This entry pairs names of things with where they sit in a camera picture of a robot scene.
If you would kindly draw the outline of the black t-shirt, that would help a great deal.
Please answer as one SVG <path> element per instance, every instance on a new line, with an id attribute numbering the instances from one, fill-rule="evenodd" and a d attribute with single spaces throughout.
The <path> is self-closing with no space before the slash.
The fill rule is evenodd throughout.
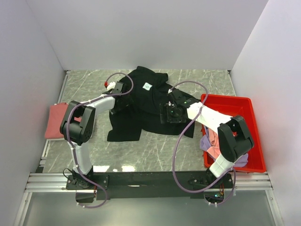
<path id="1" fill-rule="evenodd" d="M 185 123 L 161 123 L 160 105 L 168 102 L 167 73 L 156 73 L 138 66 L 128 74 L 134 88 L 130 93 L 132 103 L 117 113 L 110 113 L 112 130 L 109 142 L 138 141 L 142 130 L 162 135 L 179 135 L 191 120 Z"/>

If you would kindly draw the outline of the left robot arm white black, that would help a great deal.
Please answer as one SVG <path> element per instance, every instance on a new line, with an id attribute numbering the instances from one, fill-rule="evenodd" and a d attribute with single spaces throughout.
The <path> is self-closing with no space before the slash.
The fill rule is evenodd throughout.
<path id="1" fill-rule="evenodd" d="M 94 131 L 95 118 L 103 112 L 115 114 L 132 103 L 131 88 L 123 82 L 111 82 L 107 91 L 86 102 L 71 101 L 60 125 L 60 133 L 68 142 L 73 158 L 73 171 L 81 173 L 77 183 L 83 189 L 93 186 L 93 169 L 89 157 L 88 141 Z"/>

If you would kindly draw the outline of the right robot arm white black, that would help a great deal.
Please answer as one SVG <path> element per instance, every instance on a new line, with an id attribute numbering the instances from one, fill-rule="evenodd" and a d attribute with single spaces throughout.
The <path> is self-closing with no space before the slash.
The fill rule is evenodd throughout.
<path id="1" fill-rule="evenodd" d="M 215 111 L 195 98 L 187 98 L 178 89 L 169 90 L 168 103 L 160 105 L 162 123 L 186 123 L 195 120 L 218 136 L 221 154 L 209 167 L 207 184 L 217 188 L 224 174 L 235 162 L 254 147 L 254 141 L 242 116 L 229 116 Z"/>

